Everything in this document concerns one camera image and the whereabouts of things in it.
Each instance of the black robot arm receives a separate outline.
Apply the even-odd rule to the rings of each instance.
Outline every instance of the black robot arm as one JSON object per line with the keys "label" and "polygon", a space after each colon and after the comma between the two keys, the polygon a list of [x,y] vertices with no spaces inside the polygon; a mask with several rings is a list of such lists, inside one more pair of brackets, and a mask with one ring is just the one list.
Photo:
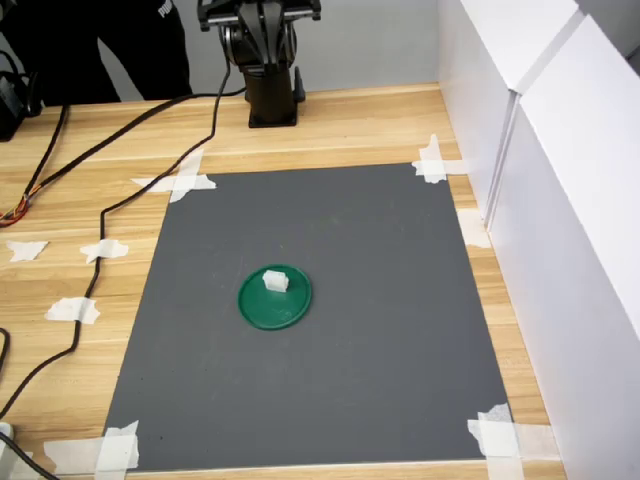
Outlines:
{"label": "black robot arm", "polygon": [[201,29],[220,29],[225,55],[244,75],[250,127],[296,125],[297,104],[305,93],[298,68],[291,87],[289,69],[297,48],[293,21],[319,20],[320,12],[319,0],[198,0]]}

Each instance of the black wire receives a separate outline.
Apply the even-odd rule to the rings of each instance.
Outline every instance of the black wire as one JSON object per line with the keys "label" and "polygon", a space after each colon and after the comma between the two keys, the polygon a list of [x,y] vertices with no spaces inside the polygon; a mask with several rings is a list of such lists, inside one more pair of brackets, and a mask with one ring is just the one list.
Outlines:
{"label": "black wire", "polygon": [[47,151],[44,152],[44,155],[42,156],[42,160],[40,160],[38,167],[36,168],[35,172],[33,172],[33,175],[31,176],[31,180],[29,180],[29,183],[27,184],[27,188],[24,189],[25,196],[27,197],[29,196],[29,192],[31,192],[31,189],[33,188],[36,181],[38,180],[38,177],[40,176],[40,173],[42,172],[44,165],[47,163],[47,160],[49,160],[49,156],[51,155],[51,152],[53,151],[53,147],[58,141],[58,136],[60,135],[60,131],[62,130],[62,126],[64,125],[65,120],[67,119],[68,113],[69,113],[69,105],[63,105],[62,109],[60,110],[60,118],[58,118],[58,124],[56,125],[56,129],[53,132],[53,136],[51,137],[51,141],[49,142]]}
{"label": "black wire", "polygon": [[11,450],[13,450],[16,453],[16,455],[18,455],[22,459],[22,461],[24,463],[29,465],[39,475],[43,476],[47,480],[60,480],[58,477],[56,477],[55,475],[47,472],[44,468],[42,468],[40,465],[38,465],[34,460],[32,460],[29,457],[29,455],[24,453],[24,450],[22,450],[13,440],[11,440],[8,436],[6,436],[2,432],[0,432],[0,440],[2,440],[4,443],[6,443],[7,446]]}
{"label": "black wire", "polygon": [[4,343],[2,344],[2,353],[0,353],[0,374],[2,373],[2,366],[4,365],[4,359],[7,358],[9,353],[9,345],[11,344],[11,335],[7,330],[0,327],[0,333],[4,336]]}
{"label": "black wire", "polygon": [[[236,90],[234,92],[223,93],[222,96],[230,97],[230,96],[238,95],[238,94],[244,92],[245,90],[246,90],[246,88],[241,88],[240,90]],[[86,152],[84,152],[83,154],[81,154],[80,156],[78,156],[77,158],[72,160],[71,162],[69,162],[67,165],[62,167],[60,170],[58,170],[54,174],[52,174],[49,177],[45,178],[42,181],[42,186],[45,187],[48,184],[56,181],[60,177],[66,175],[71,170],[73,170],[78,165],[80,165],[82,162],[84,162],[91,155],[99,152],[104,147],[106,147],[107,145],[112,143],[114,140],[117,140],[122,135],[124,135],[125,133],[129,132],[130,130],[132,130],[133,128],[137,127],[138,125],[140,125],[145,120],[148,120],[149,118],[153,117],[154,115],[157,115],[158,113],[163,112],[163,111],[167,110],[168,108],[171,108],[174,105],[182,103],[182,102],[184,102],[186,100],[190,100],[190,99],[193,99],[193,98],[217,97],[217,96],[218,96],[217,93],[193,93],[193,94],[190,94],[190,95],[183,95],[181,97],[177,97],[177,98],[174,98],[174,99],[171,99],[171,100],[167,100],[166,102],[161,103],[160,105],[156,105],[152,109],[147,110],[146,112],[140,114],[138,117],[134,118],[131,122],[129,122],[124,127],[122,127],[119,130],[117,130],[115,133],[111,134],[109,137],[105,138],[103,141],[101,141],[97,145],[94,145],[93,147],[91,147],[89,150],[87,150]]]}
{"label": "black wire", "polygon": [[[113,205],[111,205],[111,206],[105,208],[104,210],[102,210],[100,212],[100,240],[104,240],[104,238],[106,236],[106,215],[109,212],[112,212],[113,210],[117,210],[117,209],[129,204],[130,202],[134,201],[136,198],[144,195],[147,191],[149,191],[160,180],[162,180],[163,178],[165,178],[168,175],[170,175],[182,163],[182,161],[188,155],[190,155],[194,150],[196,150],[197,148],[201,147],[202,145],[204,145],[206,142],[208,142],[209,140],[211,140],[215,136],[215,134],[216,134],[216,126],[217,126],[217,123],[218,123],[218,110],[219,110],[219,107],[220,107],[220,99],[223,96],[225,96],[223,94],[223,92],[224,92],[224,88],[225,88],[225,86],[227,84],[227,80],[229,79],[230,73],[231,73],[231,67],[230,67],[230,64],[229,64],[229,60],[226,59],[226,73],[225,73],[225,76],[224,76],[224,78],[222,80],[222,83],[220,84],[220,88],[218,89],[218,93],[215,95],[216,96],[216,101],[215,101],[215,104],[214,104],[214,107],[213,107],[213,120],[212,120],[212,124],[211,124],[211,132],[209,133],[209,135],[207,135],[206,137],[204,137],[203,139],[201,139],[200,141],[196,142],[194,145],[189,147],[189,149],[187,149],[186,152],[184,152],[182,155],[180,155],[180,157],[167,170],[165,170],[160,175],[158,175],[156,178],[154,178],[148,185],[145,185],[140,190],[135,192],[133,195],[128,196],[124,200],[121,200],[121,201],[119,201],[117,203],[114,203]],[[241,91],[239,90],[238,92],[231,92],[231,93],[235,93],[237,95],[238,93],[241,93]],[[198,96],[211,96],[211,94],[196,94],[196,95],[198,95]],[[165,102],[164,104],[161,104],[158,107],[161,107],[163,105],[167,105],[170,102]],[[158,107],[155,107],[155,113],[159,113],[160,111],[166,110],[166,108],[168,108],[168,107],[166,107],[164,109],[158,110],[157,109]],[[146,120],[146,118],[149,118],[149,117],[148,116],[145,117],[140,122]],[[87,299],[91,298],[91,295],[93,294],[93,290],[94,290],[94,288],[96,286],[96,283],[98,281],[98,277],[100,276],[100,265],[102,263],[101,260],[102,260],[102,257],[97,257],[96,260],[95,260],[95,267],[94,267],[94,271],[93,271],[93,277],[91,278],[91,282],[89,282],[89,286],[87,287],[87,290],[86,290],[85,295],[84,295]],[[83,313],[84,312],[81,310],[80,311],[80,315],[79,315],[80,318],[82,318]],[[47,365],[55,362],[59,358],[62,358],[65,355],[68,355],[69,353],[72,353],[77,348],[78,342],[80,340],[80,329],[81,329],[81,325],[82,324],[81,324],[80,320],[76,320],[74,323],[75,323],[75,328],[74,328],[74,332],[73,332],[73,340],[71,342],[71,346],[69,348],[67,348],[66,350],[63,350],[62,352],[60,352],[60,353],[48,358],[44,362],[42,362],[40,365],[38,365],[36,368],[34,368],[29,373],[29,375],[27,375],[25,377],[25,379],[18,386],[16,391],[13,393],[13,395],[11,395],[11,398],[9,398],[9,401],[7,402],[7,404],[2,409],[2,412],[0,412],[0,420],[2,418],[4,418],[4,416],[7,414],[7,412],[11,409],[11,407],[13,406],[15,401],[17,400],[18,396],[22,393],[22,391],[29,384],[29,382],[33,379],[33,377],[35,377],[38,374],[38,372],[40,372],[40,370],[45,368]],[[6,356],[6,352],[8,351],[8,346],[9,346],[8,342],[9,342],[9,338],[10,338],[8,335],[9,335],[8,332],[6,332],[6,336],[5,336],[6,341],[5,341],[5,345],[3,346],[3,351],[2,351],[2,354],[1,354],[2,355],[2,361],[4,361],[4,357]],[[42,475],[46,479],[58,480],[57,477],[55,477],[54,475],[48,473],[46,470],[44,470],[42,467],[40,467],[37,463],[35,463],[33,460],[31,460],[24,453],[24,451],[21,450],[20,447],[18,447],[18,445],[16,445],[9,437],[4,435],[2,432],[0,432],[0,440],[5,442],[16,454],[18,454],[18,456],[22,460],[24,460],[27,463],[27,465],[29,465],[33,470],[38,472],[40,475]]]}
{"label": "black wire", "polygon": [[[151,183],[149,183],[148,185],[144,186],[143,188],[141,188],[140,190],[138,190],[136,193],[134,193],[133,195],[131,195],[131,196],[127,197],[127,198],[125,198],[124,200],[122,200],[122,201],[120,201],[120,202],[118,202],[118,203],[116,203],[116,204],[114,204],[114,205],[111,205],[110,207],[107,207],[106,209],[102,210],[102,212],[100,212],[100,240],[104,240],[104,238],[105,238],[105,230],[106,230],[106,227],[105,227],[105,216],[106,216],[106,214],[107,214],[107,213],[109,213],[109,212],[111,212],[111,211],[113,211],[113,210],[116,210],[116,209],[118,209],[118,208],[120,208],[120,207],[122,207],[122,206],[126,205],[127,203],[129,203],[129,202],[131,202],[131,201],[135,200],[136,198],[138,198],[138,197],[140,197],[141,195],[143,195],[144,193],[146,193],[146,192],[147,192],[150,188],[152,188],[156,183],[158,183],[158,182],[159,182],[160,180],[162,180],[164,177],[166,177],[166,176],[170,175],[170,174],[171,174],[171,173],[176,169],[176,167],[178,167],[178,165],[180,165],[180,163],[182,163],[182,161],[185,159],[185,157],[186,157],[187,155],[189,155],[191,152],[193,152],[193,151],[194,151],[194,150],[196,150],[198,147],[200,147],[201,145],[203,145],[204,143],[208,142],[209,140],[211,140],[211,139],[214,137],[214,135],[215,135],[215,130],[216,130],[216,124],[217,124],[217,118],[218,118],[218,108],[219,108],[219,104],[220,104],[220,98],[223,96],[223,94],[222,94],[222,90],[224,89],[224,87],[225,87],[225,85],[226,85],[226,83],[227,83],[227,80],[228,80],[228,78],[229,78],[229,74],[230,74],[230,66],[227,66],[227,73],[225,74],[225,77],[224,77],[223,82],[222,82],[222,84],[221,84],[220,91],[219,91],[217,94],[199,93],[199,94],[194,94],[194,95],[188,95],[188,96],[185,96],[185,97],[179,97],[180,101],[184,101],[184,100],[186,100],[186,99],[187,99],[186,97],[188,97],[188,98],[196,98],[196,96],[199,96],[199,97],[204,97],[204,96],[212,97],[212,96],[215,96],[215,97],[216,97],[216,102],[215,102],[214,110],[213,110],[213,124],[212,124],[212,127],[211,127],[211,133],[210,133],[207,137],[205,137],[205,138],[203,138],[202,140],[200,140],[199,142],[197,142],[197,143],[196,143],[195,145],[193,145],[191,148],[189,148],[185,153],[183,153],[183,154],[180,156],[180,158],[178,158],[178,160],[176,160],[176,162],[175,162],[173,165],[171,165],[171,167],[170,167],[168,170],[166,170],[166,171],[164,171],[163,173],[161,173],[160,175],[158,175],[155,179],[153,179],[153,181],[151,181]],[[229,93],[229,94],[227,94],[227,95],[231,95],[231,94],[236,94],[236,95],[237,95],[237,94],[238,94],[238,92],[240,92],[240,90],[239,90],[239,91],[237,91],[237,92],[230,92],[230,93]],[[143,122],[144,120],[146,120],[147,118],[149,118],[150,116],[152,116],[152,115],[146,115],[146,114],[148,114],[149,112],[153,112],[153,114],[155,115],[155,114],[157,114],[157,113],[160,113],[160,112],[161,112],[161,111],[163,111],[163,110],[166,110],[167,108],[169,108],[169,106],[175,105],[176,103],[179,103],[179,102],[175,102],[174,100],[170,100],[170,101],[168,101],[168,102],[165,102],[165,103],[163,103],[163,104],[161,104],[161,105],[158,105],[157,107],[154,107],[154,108],[152,108],[151,110],[149,110],[149,111],[145,112],[144,114],[140,115],[139,117],[137,117],[136,119],[134,119],[132,122],[130,122],[128,125],[126,125],[126,126],[125,126],[125,127],[123,127],[122,129],[118,130],[118,132],[116,132],[116,134],[118,134],[119,132],[122,132],[122,133],[120,133],[120,135],[117,135],[117,136],[116,136],[116,134],[111,135],[111,136],[109,137],[109,139],[110,139],[109,143],[111,143],[112,141],[114,141],[116,138],[118,138],[118,137],[122,136],[122,135],[125,133],[125,132],[123,132],[123,130],[124,130],[125,128],[129,127],[129,128],[128,128],[128,130],[130,130],[130,129],[131,129],[131,128],[133,128],[134,126],[136,126],[136,125],[140,124],[141,122]],[[65,116],[66,116],[66,113],[64,113],[64,116],[63,116],[63,113],[64,113],[64,107],[63,107],[63,111],[62,111],[62,112],[61,112],[61,114],[60,114],[60,120],[58,121],[58,127],[61,127],[61,125],[64,123],[64,118],[65,118]],[[59,134],[59,128],[56,128],[56,132],[54,133],[54,137],[56,137],[56,136],[57,136],[57,134]],[[54,144],[54,143],[55,143],[55,142],[53,142],[53,141],[52,141],[52,142],[51,142],[51,144],[49,145],[49,147],[50,147],[51,149],[53,148],[53,144]],[[43,160],[45,160],[45,161],[46,161],[46,158],[47,158],[47,154],[45,153],[45,157],[43,157]],[[68,171],[71,171],[73,168],[75,168],[75,166],[79,165],[80,163],[81,163],[81,162],[78,162],[76,165],[74,165],[73,167],[69,168],[65,173],[67,173]],[[38,170],[41,170],[41,168],[42,168],[42,166],[43,166],[43,165],[44,165],[44,163],[41,161],[41,164],[40,164],[40,165],[38,165],[38,169],[36,170],[36,173],[38,173]],[[58,177],[59,177],[58,173],[60,173],[60,171],[62,171],[62,170],[64,170],[64,169],[66,169],[67,167],[69,167],[69,165],[70,165],[70,164],[67,164],[67,166],[65,166],[63,169],[61,169],[61,170],[59,170],[58,172],[56,172],[56,173],[54,173],[53,175],[51,175],[49,178],[52,178],[52,177],[58,178]],[[34,174],[33,178],[31,179],[31,180],[32,180],[32,182],[30,182],[30,184],[31,184],[31,183],[33,183],[33,182],[35,182],[35,180],[34,180],[35,178],[37,178],[37,175],[36,175],[36,174]],[[89,283],[89,287],[87,288],[87,290],[86,290],[86,292],[85,292],[85,295],[84,295],[86,298],[90,298],[90,297],[91,297],[91,294],[93,293],[93,289],[94,289],[95,284],[96,284],[96,282],[97,282],[97,280],[98,280],[98,277],[99,277],[99,275],[100,275],[100,265],[101,265],[101,257],[97,257],[97,258],[96,258],[96,260],[95,260],[95,269],[94,269],[93,277],[92,277],[91,282]],[[33,369],[33,370],[32,370],[32,371],[31,371],[31,372],[30,372],[30,373],[25,377],[25,379],[24,379],[24,380],[22,381],[22,383],[18,386],[18,388],[16,389],[16,391],[13,393],[13,395],[11,395],[11,397],[9,398],[9,401],[6,403],[6,405],[4,406],[4,408],[2,409],[2,411],[0,411],[0,420],[2,420],[2,418],[4,418],[4,416],[5,416],[5,415],[7,414],[7,412],[11,409],[11,407],[12,407],[12,406],[13,406],[13,404],[14,404],[14,402],[15,402],[15,401],[17,400],[17,398],[20,396],[20,394],[22,393],[22,391],[24,390],[24,388],[27,386],[27,384],[28,384],[28,383],[33,379],[33,377],[35,377],[35,376],[38,374],[38,372],[40,372],[40,370],[42,370],[43,368],[45,368],[47,365],[50,365],[51,363],[55,362],[55,361],[56,361],[56,360],[58,360],[59,358],[62,358],[62,357],[64,357],[65,355],[68,355],[69,353],[72,353],[73,351],[75,351],[75,349],[76,349],[76,348],[77,348],[77,346],[78,346],[78,341],[79,341],[79,339],[80,339],[80,328],[81,328],[81,325],[82,325],[82,324],[80,323],[80,321],[76,320],[76,322],[75,322],[75,329],[74,329],[74,333],[73,333],[73,341],[72,341],[71,346],[70,346],[69,348],[67,348],[66,350],[63,350],[62,352],[60,352],[60,353],[58,353],[58,354],[54,355],[53,357],[51,357],[51,358],[49,358],[49,359],[45,360],[45,361],[44,361],[44,362],[42,362],[40,365],[38,365],[36,368],[34,368],[34,369]],[[4,356],[6,356],[6,352],[8,351],[8,347],[9,347],[9,345],[8,345],[8,339],[9,339],[9,337],[7,336],[6,338],[7,338],[7,342],[5,342],[5,343],[6,343],[6,350],[3,348],[3,357],[2,357],[3,359],[4,359]]]}

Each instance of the wooden table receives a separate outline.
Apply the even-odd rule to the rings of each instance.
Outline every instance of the wooden table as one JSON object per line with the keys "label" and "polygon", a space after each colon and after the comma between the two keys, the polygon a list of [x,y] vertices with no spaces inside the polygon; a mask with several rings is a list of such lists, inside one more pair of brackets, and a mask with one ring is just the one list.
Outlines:
{"label": "wooden table", "polygon": [[[74,106],[44,175],[148,109],[152,103]],[[62,297],[82,296],[93,266],[80,247],[98,241],[101,209],[133,193],[131,178],[153,177],[208,133],[213,100],[192,100],[152,118],[43,190],[18,224],[0,230],[0,325],[12,345],[0,383],[0,403],[43,359],[68,347],[73,324],[44,314]],[[11,207],[50,140],[59,114],[48,108],[0,144],[0,205]],[[296,128],[250,130],[248,106],[225,99],[216,138],[206,145],[201,173],[249,172],[412,162],[432,133],[444,159],[460,158],[438,85],[310,94]],[[466,176],[449,177],[456,208],[475,208]],[[151,193],[107,219],[107,237],[130,247],[106,260],[95,291],[101,312],[85,325],[77,351],[47,367],[5,421],[17,441],[53,470],[43,442],[99,437],[107,416],[145,284],[168,193]],[[7,240],[48,240],[31,262],[9,263]],[[518,324],[492,249],[468,247],[473,273],[515,421],[548,424]],[[525,464],[528,479],[563,479],[560,462]],[[129,474],[175,478],[176,474]],[[484,461],[192,472],[181,478],[487,478]]]}

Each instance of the person's leg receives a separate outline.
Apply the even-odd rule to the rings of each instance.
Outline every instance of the person's leg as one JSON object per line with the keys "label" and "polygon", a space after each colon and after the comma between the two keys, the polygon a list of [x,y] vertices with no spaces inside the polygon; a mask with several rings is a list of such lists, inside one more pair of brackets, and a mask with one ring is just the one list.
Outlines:
{"label": "person's leg", "polygon": [[90,21],[69,0],[23,0],[0,24],[27,73],[39,72],[46,105],[108,103],[120,98]]}
{"label": "person's leg", "polygon": [[100,39],[145,100],[191,93],[184,28],[171,0],[112,0],[98,17]]}

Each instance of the green lid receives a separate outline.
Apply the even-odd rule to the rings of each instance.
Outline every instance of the green lid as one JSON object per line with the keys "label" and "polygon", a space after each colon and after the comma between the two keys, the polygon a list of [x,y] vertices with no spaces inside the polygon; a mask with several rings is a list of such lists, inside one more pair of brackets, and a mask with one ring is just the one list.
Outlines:
{"label": "green lid", "polygon": [[[284,293],[267,290],[262,275],[267,270],[283,272],[289,278]],[[311,282],[302,270],[290,265],[267,265],[253,272],[238,292],[242,316],[262,330],[280,330],[300,320],[311,303]]]}

